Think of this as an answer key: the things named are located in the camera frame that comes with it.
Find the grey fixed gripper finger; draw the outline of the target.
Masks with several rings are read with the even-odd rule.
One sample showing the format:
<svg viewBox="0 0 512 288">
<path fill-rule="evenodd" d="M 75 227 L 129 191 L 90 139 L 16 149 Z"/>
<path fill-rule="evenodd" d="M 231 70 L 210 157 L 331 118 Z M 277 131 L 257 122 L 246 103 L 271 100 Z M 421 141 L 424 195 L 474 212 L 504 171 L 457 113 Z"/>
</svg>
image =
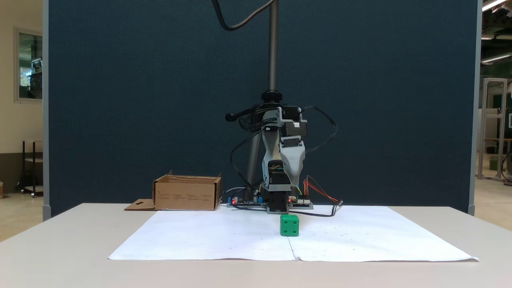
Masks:
<svg viewBox="0 0 512 288">
<path fill-rule="evenodd" d="M 289 178 L 291 186 L 299 185 L 302 168 L 303 162 L 283 162 L 283 170 Z"/>
</svg>

